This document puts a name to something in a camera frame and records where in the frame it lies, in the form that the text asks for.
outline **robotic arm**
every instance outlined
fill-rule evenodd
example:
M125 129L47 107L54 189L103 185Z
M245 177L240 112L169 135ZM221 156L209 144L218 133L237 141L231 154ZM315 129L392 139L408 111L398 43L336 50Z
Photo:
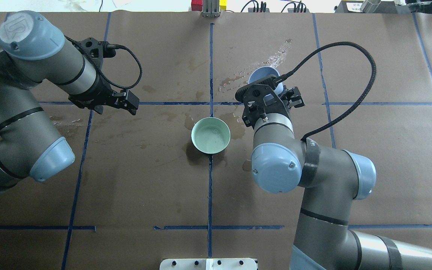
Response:
M113 91L101 73L103 57L113 57L119 47L66 39L32 11L17 12L0 26L0 192L27 176L45 181L74 162L65 138L29 91L44 79L79 108L101 114L107 105L136 114L139 99L131 87Z
M290 269L432 269L432 249L348 230L353 200L365 199L376 184L374 164L367 157L318 145L307 135L295 139L289 110L304 102L297 87L281 84L291 72L280 76L265 68L235 98L244 103L245 125L254 129L252 176L257 185L271 193L305 188Z

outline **black strap band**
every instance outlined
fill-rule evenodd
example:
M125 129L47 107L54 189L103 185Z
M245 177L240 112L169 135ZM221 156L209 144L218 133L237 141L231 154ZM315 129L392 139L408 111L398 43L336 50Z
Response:
M303 185L310 183L314 179L318 170L320 153L319 145L314 140L306 138L306 155L300 180Z
M26 117L26 116L28 116L28 115L30 115L30 114L37 113L38 111L43 111L43 108L41 108L41 107L39 106L39 107L37 107L37 108L32 108L32 109L29 109L29 110L27 110L27 111L23 111L22 113L19 113L19 114L17 114L17 115L14 115L13 117L11 117L11 118L9 118L9 119L3 121L3 123L0 124L0 131L1 131L5 126L8 126L8 125L10 125L11 123L14 123L14 122L18 121L19 119L24 118L24 117Z
M0 159L0 168L3 170L3 172L7 173L9 176L13 178L23 179L23 176L19 176L17 174L12 173L2 162Z
M74 81L76 81L77 79L79 79L79 77L81 77L81 74L84 72L84 67L86 67L86 60L84 59L84 56L82 57L82 68L81 70L79 70L79 73L76 75L76 77L74 77L73 79L67 81L67 82L63 82L62 84L55 84L57 86L66 86L70 83L73 83Z
M315 219L320 219L322 221L333 223L333 224L338 224L338 225L343 225L343 226L347 226L349 224L349 222L347 220L334 219L333 217L327 217L327 216L324 216L324 215L316 214L314 212L308 211L308 210L303 209L303 208L301 208L300 213L301 214L305 214L308 217L312 217L312 218L315 218Z
M361 249L360 238L352 230L349 229L349 231L353 234L354 239L356 240L356 245L358 246L358 260L356 261L356 266L354 267L354 270L359 270L359 268L361 266L361 261L362 261L362 249Z
M271 123L267 123L267 124L264 124L264 125L260 126L254 133L256 133L262 127L267 126L267 125L281 125L281 126L283 126L283 127L285 127L285 128L287 128L287 129L290 130L290 128L287 125L285 125L285 124L281 124L281 123L278 123L278 122L271 122Z
M389 270L403 270L403 261L401 260L401 253L396 244L389 238L379 236L382 242L386 245L389 254Z

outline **white bracket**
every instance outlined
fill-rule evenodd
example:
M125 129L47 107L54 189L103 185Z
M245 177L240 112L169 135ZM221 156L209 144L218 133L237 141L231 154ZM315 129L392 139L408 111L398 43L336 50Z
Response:
M165 259L159 270L258 270L251 258Z

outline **floor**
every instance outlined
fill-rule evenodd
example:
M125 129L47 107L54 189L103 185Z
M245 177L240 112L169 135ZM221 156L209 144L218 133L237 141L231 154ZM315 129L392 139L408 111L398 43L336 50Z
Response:
M98 115L49 83L32 90L77 162L0 195L0 269L158 269L165 258L207 257L286 269L303 190L274 195L253 182L252 130L234 94L257 67L286 72L335 41L362 45L378 68L362 106L313 137L375 163L377 185L355 201L350 227L432 248L432 15L43 15L73 39L131 48L144 67L134 89L142 104L136 116L112 108ZM291 110L298 137L343 113L370 75L351 48L318 56L286 81L306 103ZM105 59L103 71L119 84L138 72L125 52ZM215 155L190 139L208 116L231 130Z

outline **metal bracket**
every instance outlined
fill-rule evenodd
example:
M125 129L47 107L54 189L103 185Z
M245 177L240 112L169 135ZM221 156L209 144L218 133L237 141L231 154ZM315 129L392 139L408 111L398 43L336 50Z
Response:
M221 15L219 9L219 0L202 0L202 12L203 17L215 18Z
M159 270L257 270L258 261L251 258L165 259Z

